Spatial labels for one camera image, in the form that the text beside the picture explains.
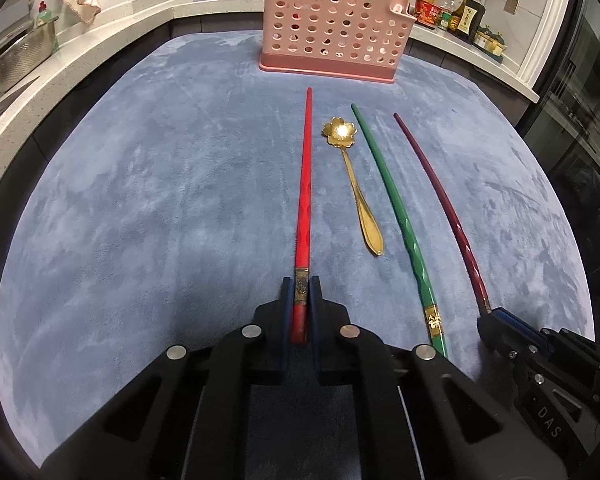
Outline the steel mixing bowl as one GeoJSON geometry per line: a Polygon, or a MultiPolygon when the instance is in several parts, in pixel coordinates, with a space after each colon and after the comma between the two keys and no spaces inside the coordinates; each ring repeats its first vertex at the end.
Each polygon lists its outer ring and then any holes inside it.
{"type": "Polygon", "coordinates": [[[0,93],[5,93],[53,53],[56,41],[55,16],[35,27],[0,55],[0,93]]]}

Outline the blue-grey fabric mat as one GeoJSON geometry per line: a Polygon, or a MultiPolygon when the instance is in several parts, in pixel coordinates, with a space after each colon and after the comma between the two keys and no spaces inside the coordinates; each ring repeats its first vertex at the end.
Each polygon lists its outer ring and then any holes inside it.
{"type": "Polygon", "coordinates": [[[470,80],[404,56],[393,84],[260,70],[259,34],[173,39],[95,103],[50,159],[0,286],[0,398],[36,464],[170,344],[245,324],[294,267],[303,121],[361,112],[434,285],[452,362],[505,400],[456,241],[414,154],[460,216],[491,301],[594,333],[580,252],[550,181],[470,80]]]}

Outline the pink perforated utensil basket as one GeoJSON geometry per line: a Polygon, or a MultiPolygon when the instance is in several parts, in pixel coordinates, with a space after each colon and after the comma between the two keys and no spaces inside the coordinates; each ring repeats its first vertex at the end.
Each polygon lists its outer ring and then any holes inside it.
{"type": "Polygon", "coordinates": [[[385,82],[416,18],[411,0],[264,0],[260,69],[385,82]]]}

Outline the red instant noodle cup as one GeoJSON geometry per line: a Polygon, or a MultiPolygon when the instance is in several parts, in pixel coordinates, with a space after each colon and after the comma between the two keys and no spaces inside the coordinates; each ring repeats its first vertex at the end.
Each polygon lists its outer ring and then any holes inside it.
{"type": "Polygon", "coordinates": [[[435,28],[438,24],[442,9],[440,6],[427,0],[416,0],[415,12],[418,24],[435,28]]]}

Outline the gold flower spoon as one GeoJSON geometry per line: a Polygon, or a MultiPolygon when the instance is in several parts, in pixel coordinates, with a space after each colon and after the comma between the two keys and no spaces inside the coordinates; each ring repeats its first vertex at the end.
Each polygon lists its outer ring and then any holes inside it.
{"type": "Polygon", "coordinates": [[[346,122],[342,117],[334,117],[322,128],[322,136],[327,143],[338,148],[341,153],[347,176],[350,181],[355,201],[358,223],[360,224],[362,237],[367,249],[376,257],[385,251],[384,237],[379,229],[378,223],[366,202],[364,194],[358,185],[353,165],[349,156],[349,148],[355,144],[356,128],[353,122],[346,122]]]}

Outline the gold wall outlet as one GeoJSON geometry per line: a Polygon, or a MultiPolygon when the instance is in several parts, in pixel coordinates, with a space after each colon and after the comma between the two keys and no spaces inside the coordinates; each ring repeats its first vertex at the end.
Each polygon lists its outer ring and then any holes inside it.
{"type": "Polygon", "coordinates": [[[518,10],[518,4],[518,0],[506,0],[503,10],[508,14],[515,15],[518,10]]]}

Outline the green condiment jar set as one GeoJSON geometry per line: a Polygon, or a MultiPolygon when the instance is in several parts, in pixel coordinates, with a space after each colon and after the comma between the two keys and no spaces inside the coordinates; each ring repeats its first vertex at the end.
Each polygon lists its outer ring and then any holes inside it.
{"type": "Polygon", "coordinates": [[[492,32],[489,26],[479,26],[472,43],[487,56],[493,58],[495,62],[503,63],[506,43],[504,38],[500,34],[492,32]]]}

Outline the dark soy sauce bottle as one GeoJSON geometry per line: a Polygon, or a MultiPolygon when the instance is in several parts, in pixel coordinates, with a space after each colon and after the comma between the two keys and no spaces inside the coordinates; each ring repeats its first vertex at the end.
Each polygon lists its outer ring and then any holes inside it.
{"type": "Polygon", "coordinates": [[[486,7],[482,0],[468,0],[462,16],[458,15],[457,9],[452,14],[450,31],[455,37],[472,44],[476,30],[486,13],[486,7]]]}

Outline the green dish soap bottle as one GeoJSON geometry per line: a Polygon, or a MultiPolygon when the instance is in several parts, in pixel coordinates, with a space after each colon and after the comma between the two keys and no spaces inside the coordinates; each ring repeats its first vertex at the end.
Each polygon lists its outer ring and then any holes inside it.
{"type": "Polygon", "coordinates": [[[52,11],[47,7],[45,1],[41,1],[38,4],[38,15],[35,18],[35,26],[41,27],[47,23],[51,23],[54,20],[52,11]]]}

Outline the maroon chopstick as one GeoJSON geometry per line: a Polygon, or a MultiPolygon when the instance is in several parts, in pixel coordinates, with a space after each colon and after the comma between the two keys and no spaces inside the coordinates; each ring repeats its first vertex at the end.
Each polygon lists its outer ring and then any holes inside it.
{"type": "Polygon", "coordinates": [[[462,256],[479,312],[481,315],[490,314],[492,307],[488,291],[486,290],[486,284],[484,284],[478,261],[474,255],[474,252],[472,251],[463,226],[460,223],[460,218],[458,218],[453,204],[451,203],[448,194],[445,192],[444,186],[434,171],[434,167],[431,166],[426,154],[416,141],[413,133],[411,133],[411,130],[407,127],[406,123],[398,113],[393,113],[393,118],[400,127],[401,131],[404,133],[406,140],[411,145],[416,157],[422,165],[422,169],[426,172],[426,175],[443,209],[446,220],[449,222],[450,229],[458,246],[458,250],[462,256]]]}

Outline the small green-cap spice jar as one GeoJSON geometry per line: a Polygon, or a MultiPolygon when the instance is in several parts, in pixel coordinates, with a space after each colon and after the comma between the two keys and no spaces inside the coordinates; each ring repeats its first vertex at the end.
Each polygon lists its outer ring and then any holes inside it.
{"type": "Polygon", "coordinates": [[[438,27],[441,30],[447,30],[451,21],[452,15],[449,12],[442,11],[439,15],[438,27]]]}

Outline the black glass door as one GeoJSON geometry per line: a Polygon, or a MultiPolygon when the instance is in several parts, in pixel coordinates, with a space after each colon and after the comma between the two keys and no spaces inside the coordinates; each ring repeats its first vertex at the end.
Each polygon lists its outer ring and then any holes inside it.
{"type": "Polygon", "coordinates": [[[573,34],[524,140],[552,182],[590,272],[600,270],[600,3],[579,0],[573,34]]]}

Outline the bright red chopstick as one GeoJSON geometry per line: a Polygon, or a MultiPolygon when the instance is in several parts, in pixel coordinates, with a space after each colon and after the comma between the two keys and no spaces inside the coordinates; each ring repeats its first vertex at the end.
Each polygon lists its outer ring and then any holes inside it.
{"type": "Polygon", "coordinates": [[[312,120],[313,90],[306,89],[303,143],[300,166],[296,254],[294,255],[294,306],[292,307],[290,339],[293,344],[305,344],[306,302],[308,301],[311,255],[312,204],[312,120]]]}

